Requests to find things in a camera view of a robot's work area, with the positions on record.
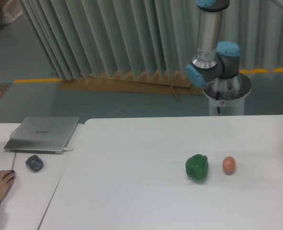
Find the person's bare hand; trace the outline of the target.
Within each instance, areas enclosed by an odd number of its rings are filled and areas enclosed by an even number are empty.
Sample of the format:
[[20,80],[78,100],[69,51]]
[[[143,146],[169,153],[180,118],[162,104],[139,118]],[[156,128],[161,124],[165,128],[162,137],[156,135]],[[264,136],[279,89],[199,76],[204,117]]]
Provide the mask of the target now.
[[10,174],[11,170],[2,170],[0,171],[0,202],[2,202],[12,186],[15,177],[10,180],[8,175]]

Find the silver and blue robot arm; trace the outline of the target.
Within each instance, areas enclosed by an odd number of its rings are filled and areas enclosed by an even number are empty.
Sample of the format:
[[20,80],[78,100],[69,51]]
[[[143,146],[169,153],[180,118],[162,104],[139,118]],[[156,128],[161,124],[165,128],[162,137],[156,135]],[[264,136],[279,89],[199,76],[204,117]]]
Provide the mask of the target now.
[[195,53],[186,75],[196,86],[240,69],[283,68],[283,0],[198,0]]

